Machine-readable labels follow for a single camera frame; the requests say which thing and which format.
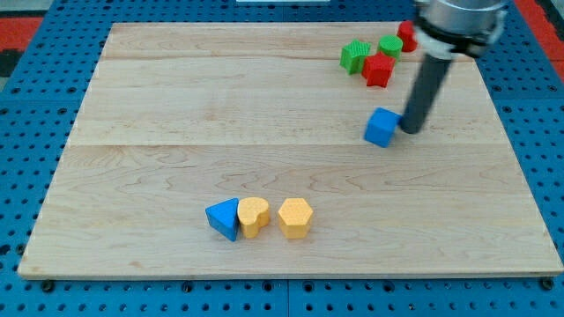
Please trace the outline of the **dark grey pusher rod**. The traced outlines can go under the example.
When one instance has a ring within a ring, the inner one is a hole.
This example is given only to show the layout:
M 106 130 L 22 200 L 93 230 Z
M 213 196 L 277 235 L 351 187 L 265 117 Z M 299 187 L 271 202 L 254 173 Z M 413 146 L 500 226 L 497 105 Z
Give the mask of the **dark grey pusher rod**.
M 424 55 L 399 123 L 403 132 L 418 134 L 422 130 L 451 64 L 451 59 Z

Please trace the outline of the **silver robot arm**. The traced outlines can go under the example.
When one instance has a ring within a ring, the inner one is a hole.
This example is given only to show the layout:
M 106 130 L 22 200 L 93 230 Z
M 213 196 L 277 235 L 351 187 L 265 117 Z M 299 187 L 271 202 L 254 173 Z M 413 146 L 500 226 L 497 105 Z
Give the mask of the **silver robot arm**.
M 415 39 L 424 52 L 400 120 L 408 134 L 419 133 L 456 57 L 476 59 L 502 35 L 505 0 L 424 0 L 415 3 Z

